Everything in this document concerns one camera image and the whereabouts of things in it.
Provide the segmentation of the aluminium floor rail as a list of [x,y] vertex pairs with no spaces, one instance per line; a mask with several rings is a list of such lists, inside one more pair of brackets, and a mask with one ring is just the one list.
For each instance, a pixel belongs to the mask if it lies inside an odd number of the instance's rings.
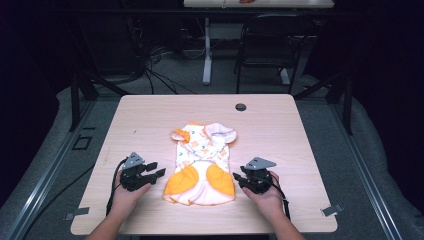
[[[101,126],[94,122],[98,104],[83,105],[82,122],[68,128],[61,109],[23,179],[0,209],[0,240],[80,240],[71,233],[66,213],[79,208],[100,146]],[[92,136],[87,150],[73,150],[79,135]]]
[[343,125],[342,111],[337,105],[332,104],[329,105],[329,109],[336,119],[337,126],[342,133],[343,138],[349,146],[353,156],[353,165],[372,205],[375,215],[379,220],[382,230],[386,235],[387,240],[404,240],[387,207],[386,201],[381,195],[374,181],[374,178],[368,169],[368,166],[355,141],[354,136],[350,135]]

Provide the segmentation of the person's right hand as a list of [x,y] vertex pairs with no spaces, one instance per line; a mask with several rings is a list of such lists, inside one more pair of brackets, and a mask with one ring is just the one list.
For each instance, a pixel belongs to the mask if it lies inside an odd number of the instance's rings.
[[246,187],[242,191],[256,204],[260,213],[269,222],[279,222],[286,218],[283,210],[282,195],[277,188],[271,187],[263,194],[255,194]]

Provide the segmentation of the black folding chair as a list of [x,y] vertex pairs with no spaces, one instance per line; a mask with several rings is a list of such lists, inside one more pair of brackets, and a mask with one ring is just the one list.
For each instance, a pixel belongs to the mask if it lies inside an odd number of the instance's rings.
[[234,73],[236,92],[240,92],[242,68],[291,69],[291,93],[304,42],[313,28],[304,15],[258,14],[249,18],[240,34]]

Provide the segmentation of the black metal frame stand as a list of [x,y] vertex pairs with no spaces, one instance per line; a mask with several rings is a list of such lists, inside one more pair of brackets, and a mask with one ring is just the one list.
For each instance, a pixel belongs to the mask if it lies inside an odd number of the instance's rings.
[[325,101],[328,104],[337,104],[340,100],[342,100],[342,126],[349,135],[352,135],[351,116],[353,103],[353,81],[347,74],[337,73],[323,81],[319,81],[300,93],[295,94],[294,99],[303,99],[327,86],[329,86],[329,91],[325,96]]
[[100,76],[77,18],[75,16],[65,16],[63,22],[72,42],[72,49],[69,53],[73,67],[73,78],[71,80],[72,123],[70,131],[74,131],[82,122],[80,94],[83,94],[88,101],[96,101],[99,93],[94,86],[95,83],[106,87],[119,96],[128,95],[128,92]]

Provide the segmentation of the grey tape strip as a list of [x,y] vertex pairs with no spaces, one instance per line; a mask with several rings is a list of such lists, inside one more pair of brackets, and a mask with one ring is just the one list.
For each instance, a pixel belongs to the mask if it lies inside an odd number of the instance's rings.
[[73,211],[73,212],[66,213],[66,214],[65,214],[65,216],[64,216],[64,220],[65,220],[65,221],[71,221],[71,220],[73,220],[76,216],[79,216],[79,215],[86,215],[86,214],[88,214],[88,213],[89,213],[89,208],[88,208],[88,207],[78,208],[78,209],[76,209],[76,210],[75,210],[75,211]]
[[322,209],[321,213],[323,216],[328,217],[328,216],[337,215],[339,212],[343,210],[344,210],[344,207],[341,204],[336,204],[336,205],[331,205],[327,208]]

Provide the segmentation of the black square floor bracket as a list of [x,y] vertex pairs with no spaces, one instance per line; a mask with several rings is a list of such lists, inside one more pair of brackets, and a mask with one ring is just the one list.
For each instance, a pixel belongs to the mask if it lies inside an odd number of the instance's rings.
[[92,136],[83,136],[79,135],[74,142],[72,149],[73,150],[87,150],[92,142]]

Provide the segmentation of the white background table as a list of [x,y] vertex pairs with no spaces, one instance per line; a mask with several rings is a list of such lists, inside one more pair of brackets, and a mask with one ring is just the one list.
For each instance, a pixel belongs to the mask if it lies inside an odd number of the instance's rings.
[[[185,8],[190,10],[249,10],[258,12],[265,10],[321,10],[331,9],[334,0],[256,0],[250,4],[240,4],[238,0],[183,0]],[[241,23],[212,23],[210,17],[204,18],[205,61],[203,84],[209,85],[212,78],[211,40],[238,39],[241,33]]]

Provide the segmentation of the white and orange baby garment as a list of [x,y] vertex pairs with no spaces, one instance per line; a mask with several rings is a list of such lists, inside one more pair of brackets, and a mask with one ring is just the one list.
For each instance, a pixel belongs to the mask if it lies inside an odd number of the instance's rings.
[[189,123],[175,129],[171,138],[177,142],[175,171],[165,185],[165,201],[214,206],[235,199],[229,148],[237,138],[234,129]]

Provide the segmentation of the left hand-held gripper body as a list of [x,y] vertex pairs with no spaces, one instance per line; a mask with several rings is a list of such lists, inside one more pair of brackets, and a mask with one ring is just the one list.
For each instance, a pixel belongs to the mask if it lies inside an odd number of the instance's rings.
[[121,186],[128,191],[135,191],[142,186],[156,183],[156,177],[146,171],[145,160],[136,152],[132,152],[125,160],[120,176]]

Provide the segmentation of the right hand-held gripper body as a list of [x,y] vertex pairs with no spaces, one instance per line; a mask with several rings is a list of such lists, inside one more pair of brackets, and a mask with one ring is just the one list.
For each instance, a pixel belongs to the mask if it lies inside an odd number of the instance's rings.
[[244,173],[247,182],[240,182],[239,186],[246,187],[255,194],[267,192],[273,184],[269,168],[275,167],[276,163],[261,157],[254,157],[244,166],[248,170],[247,174]]

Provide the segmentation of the person's left hand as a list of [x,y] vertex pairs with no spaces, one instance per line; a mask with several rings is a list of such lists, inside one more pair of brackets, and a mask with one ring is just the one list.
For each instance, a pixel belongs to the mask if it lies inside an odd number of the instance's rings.
[[128,191],[120,185],[120,174],[116,177],[116,186],[113,187],[112,205],[109,216],[116,219],[126,219],[134,210],[138,200],[151,188],[148,183],[138,190]]

